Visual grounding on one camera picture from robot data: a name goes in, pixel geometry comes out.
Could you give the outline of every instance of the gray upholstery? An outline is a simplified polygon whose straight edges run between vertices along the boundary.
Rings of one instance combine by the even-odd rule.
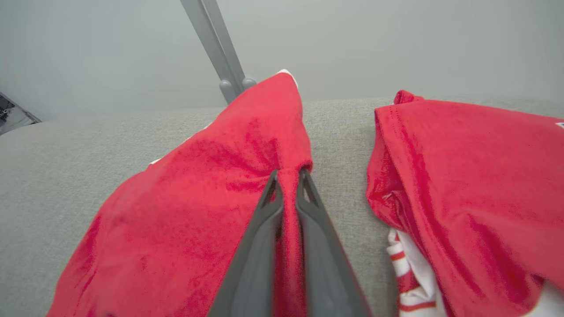
[[[450,98],[564,117],[559,104]],[[313,179],[374,316],[395,316],[387,227],[364,191],[373,110],[386,99],[306,103]],[[103,201],[125,179],[212,122],[220,108],[44,122],[0,137],[0,316],[43,316],[55,284]]]

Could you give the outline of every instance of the clothing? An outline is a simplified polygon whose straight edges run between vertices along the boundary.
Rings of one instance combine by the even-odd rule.
[[[433,268],[410,236],[392,228],[388,242],[387,251],[398,283],[398,317],[445,317]]]
[[[304,316],[298,172],[312,167],[293,77],[244,92],[108,198],[69,260],[47,316],[205,316],[275,169],[285,204],[276,316]]]
[[[406,91],[375,114],[367,199],[431,265],[447,315],[521,316],[545,280],[564,290],[564,120]]]

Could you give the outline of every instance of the red and white striped fabric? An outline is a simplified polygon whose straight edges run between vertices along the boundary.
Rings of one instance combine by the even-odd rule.
[[[399,317],[446,317],[433,268],[410,236],[391,229],[387,252],[398,282]]]

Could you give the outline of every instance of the gray wall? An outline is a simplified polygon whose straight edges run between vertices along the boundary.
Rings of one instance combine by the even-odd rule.
[[[218,0],[245,74],[304,100],[560,101],[562,0]],[[0,0],[0,91],[42,120],[224,107],[179,0]]]
[[[40,119],[224,107],[179,0],[0,0],[0,91]]]
[[[560,101],[563,0],[218,0],[247,76],[304,100],[496,94]]]

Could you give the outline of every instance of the red fabric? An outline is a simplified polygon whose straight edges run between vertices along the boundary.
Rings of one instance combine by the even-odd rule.
[[[396,283],[398,284],[398,291],[400,294],[407,293],[421,286],[419,284],[419,281],[417,281],[415,274],[413,274],[412,270],[409,270],[409,272],[405,273],[402,276],[396,277],[395,280]]]
[[[400,91],[376,109],[367,198],[411,235],[456,316],[519,316],[564,290],[564,120]]]
[[[282,73],[116,189],[63,271],[47,316],[204,316],[275,169],[285,197],[275,315],[304,316],[293,202],[303,166],[312,162],[302,104]]]

